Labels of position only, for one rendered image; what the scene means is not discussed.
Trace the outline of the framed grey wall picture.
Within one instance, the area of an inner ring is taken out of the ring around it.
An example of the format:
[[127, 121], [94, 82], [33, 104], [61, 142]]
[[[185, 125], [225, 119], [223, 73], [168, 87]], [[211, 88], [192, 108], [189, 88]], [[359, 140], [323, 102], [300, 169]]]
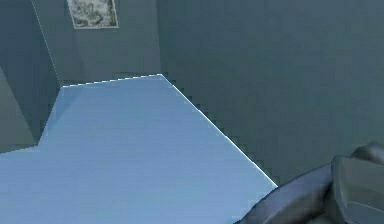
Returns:
[[119, 27], [114, 0], [67, 0], [67, 4], [76, 30]]

